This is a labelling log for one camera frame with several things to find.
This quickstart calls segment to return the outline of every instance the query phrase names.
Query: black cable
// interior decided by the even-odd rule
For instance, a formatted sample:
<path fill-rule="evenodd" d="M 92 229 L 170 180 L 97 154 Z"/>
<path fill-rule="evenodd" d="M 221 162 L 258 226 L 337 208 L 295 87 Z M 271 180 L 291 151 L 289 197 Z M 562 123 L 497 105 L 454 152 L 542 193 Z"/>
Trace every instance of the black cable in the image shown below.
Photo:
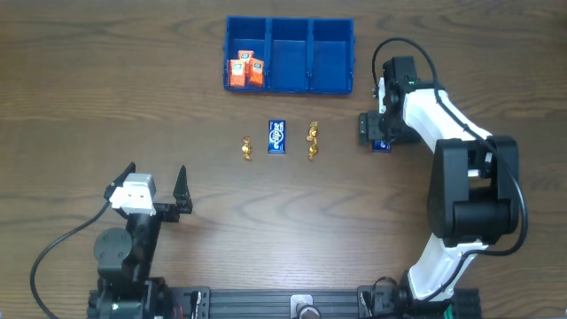
<path fill-rule="evenodd" d="M 462 256 L 461 256 L 461 259 L 459 260 L 459 263 L 457 264 L 457 268 L 454 270 L 453 274 L 449 277 L 449 279 L 444 284 L 442 284 L 434 293 L 432 293 L 431 295 L 429 295 L 427 298 L 425 298 L 423 300 L 423 301 L 430 301 L 433 298 L 437 297 L 440 293 L 444 292 L 445 289 L 454 281 L 454 279 L 459 275 L 459 272 L 462 269 L 462 265 L 467 260 L 467 258 L 469 256 L 471 256 L 472 254 L 482 254 L 482 255 L 486 255 L 486 256 L 508 256 L 508 255 L 511 255 L 512 253 L 517 252 L 518 249 L 520 249 L 520 247 L 524 244 L 525 238 L 527 236 L 528 210 L 527 210 L 527 207 L 526 207 L 526 204 L 525 204 L 525 198 L 524 198 L 524 193 L 522 192 L 522 188 L 520 187 L 520 184 L 518 183 L 517 179 L 514 177 L 514 173 L 512 172 L 512 169 L 510 168 L 508 162 L 506 162 L 506 160 L 496 151 L 496 149 L 490 143 L 488 143 L 484 138 L 482 138 L 482 136 L 477 134 L 475 131 L 470 129 L 469 125 L 463 123 L 453 112 L 451 112 L 451 110 L 449 110 L 449 108 L 441 100 L 441 97 L 439 96 L 439 86 L 440 85 L 439 85 L 439 80 L 438 80 L 438 77 L 437 77 L 437 70 L 435 69 L 435 66 L 433 65 L 433 61 L 431 60 L 429 54 L 427 54 L 427 52 L 425 52 L 425 50 L 419 44 L 417 44 L 414 41 L 409 40 L 407 38 L 394 37 L 394 38 L 387 39 L 387 40 L 385 40 L 384 42 L 382 42 L 378 45 L 378 47 L 374 51 L 374 55 L 372 56 L 372 77 L 374 79 L 376 91 L 378 91 L 378 81 L 377 81 L 376 67 L 375 67 L 376 56 L 378 54 L 378 51 L 380 51 L 380 49 L 382 49 L 382 47 L 384 45 L 386 45 L 387 43 L 390 43 L 390 42 L 394 42 L 394 41 L 408 43 L 408 44 L 412 45 L 413 47 L 415 47 L 416 49 L 418 49 L 422 53 L 425 60 L 427 60 L 427 64 L 429 65 L 429 68 L 431 69 L 431 74 L 433 76 L 433 93 L 435 95 L 435 99 L 436 99 L 437 103 L 459 126 L 461 126 L 463 128 L 463 130 L 465 132 L 469 133 L 471 136 L 473 136 L 475 139 L 477 139 L 477 141 L 479 141 L 484 147 L 486 147 L 486 149 L 489 152 L 491 152 L 493 154 L 493 156 L 496 158 L 496 161 L 501 164 L 501 166 L 504 168 L 504 171 L 509 176 L 510 181 L 514 184 L 514 188 L 515 188 L 515 190 L 517 192 L 517 196 L 518 196 L 520 212 L 521 212 L 521 215 L 522 215 L 522 226 L 520 228 L 520 234 L 518 236 L 516 243 L 514 245 L 512 245 L 512 247 L 510 247 L 509 249 L 503 250 L 503 251 L 471 250 L 471 251 L 463 253 Z M 390 313 L 388 315 L 399 315 L 399 313 Z"/>
<path fill-rule="evenodd" d="M 102 216 L 102 214 L 105 212 L 106 208 L 108 208 L 108 206 L 110 205 L 110 202 L 107 201 L 103 207 L 100 209 L 100 211 L 98 212 L 98 214 L 96 214 L 95 216 L 93 216 L 91 219 L 89 219 L 88 221 L 86 221 L 85 223 L 83 223 L 83 225 L 69 231 L 68 233 L 66 233 L 65 235 L 59 237 L 58 239 L 56 239 L 53 243 L 49 244 L 47 247 L 45 247 L 45 249 L 43 249 L 42 253 L 39 254 L 39 256 L 37 256 L 37 259 L 35 259 L 34 262 L 34 266 L 32 266 L 32 270 L 29 273 L 29 285 L 32 288 L 32 294 L 34 295 L 34 299 L 35 302 L 37 302 L 37 305 L 39 306 L 39 308 L 41 308 L 43 310 L 43 312 L 51 319 L 58 319 L 58 317 L 53 314 L 48 308 L 47 306 L 45 306 L 45 304 L 43 303 L 42 299 L 39 296 L 39 293 L 37 293 L 37 287 L 35 287 L 35 273 L 37 272 L 37 267 L 39 266 L 39 263 L 42 261 L 43 257 L 45 257 L 45 255 L 51 250 L 53 249 L 53 247 L 55 247 L 56 245 L 58 245 L 59 243 L 61 243 L 62 241 L 64 241 L 65 239 L 71 237 L 72 235 L 76 234 L 77 232 L 84 230 L 85 228 L 87 228 L 91 223 L 96 222 L 97 219 Z"/>

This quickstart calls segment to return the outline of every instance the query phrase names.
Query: robotic arm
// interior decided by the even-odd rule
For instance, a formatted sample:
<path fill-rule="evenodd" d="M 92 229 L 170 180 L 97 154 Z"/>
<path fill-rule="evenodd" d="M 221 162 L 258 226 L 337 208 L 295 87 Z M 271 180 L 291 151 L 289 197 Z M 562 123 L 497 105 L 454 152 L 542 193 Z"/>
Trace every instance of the robotic arm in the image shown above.
<path fill-rule="evenodd" d="M 442 107 L 435 82 L 417 77 L 412 57 L 392 58 L 383 72 L 375 89 L 378 110 L 359 117 L 361 144 L 414 143 L 421 137 L 434 153 L 427 205 L 433 233 L 392 298 L 399 313 L 435 313 L 447 307 L 456 282 L 476 255 L 517 227 L 518 195 L 503 167 L 507 163 L 517 181 L 517 144 L 476 126 L 437 84 Z M 479 137 L 498 152 L 500 163 Z M 490 183 L 473 188 L 471 178 Z"/>

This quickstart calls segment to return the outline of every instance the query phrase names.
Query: wood grain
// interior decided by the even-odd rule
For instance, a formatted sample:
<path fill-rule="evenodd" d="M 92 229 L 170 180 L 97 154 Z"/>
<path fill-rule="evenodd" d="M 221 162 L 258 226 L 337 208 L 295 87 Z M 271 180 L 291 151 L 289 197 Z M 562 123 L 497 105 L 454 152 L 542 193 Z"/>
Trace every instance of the wood grain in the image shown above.
<path fill-rule="evenodd" d="M 353 18 L 353 94 L 228 93 L 227 15 Z M 154 174 L 161 200 L 188 168 L 195 214 L 163 226 L 152 270 L 171 285 L 354 288 L 399 276 L 430 234 L 431 154 L 419 144 L 373 156 L 357 145 L 355 118 L 375 107 L 372 51 L 406 36 L 430 53 L 456 105 L 520 147 L 527 241 L 515 255 L 478 258 L 459 285 L 480 289 L 487 318 L 564 315 L 565 17 L 563 0 L 0 2 L 0 313 L 43 317 L 28 284 L 35 257 L 102 206 L 131 160 Z M 379 59 L 396 54 L 416 53 L 393 44 Z M 285 156 L 263 151 L 271 118 L 287 120 Z M 312 120 L 320 154 L 309 163 Z M 37 283 L 57 315 L 84 317 L 93 242 L 123 225 L 108 212 L 45 258 Z"/>

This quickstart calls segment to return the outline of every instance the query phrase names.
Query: blue plastic bin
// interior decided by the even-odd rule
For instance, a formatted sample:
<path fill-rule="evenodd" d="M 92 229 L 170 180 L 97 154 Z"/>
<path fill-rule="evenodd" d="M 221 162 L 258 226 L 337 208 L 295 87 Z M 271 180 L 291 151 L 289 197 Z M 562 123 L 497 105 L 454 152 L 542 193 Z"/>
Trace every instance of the blue plastic bin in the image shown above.
<path fill-rule="evenodd" d="M 224 88 L 235 92 L 348 94 L 353 91 L 352 19 L 227 17 Z M 252 50 L 264 87 L 229 86 L 229 60 Z"/>

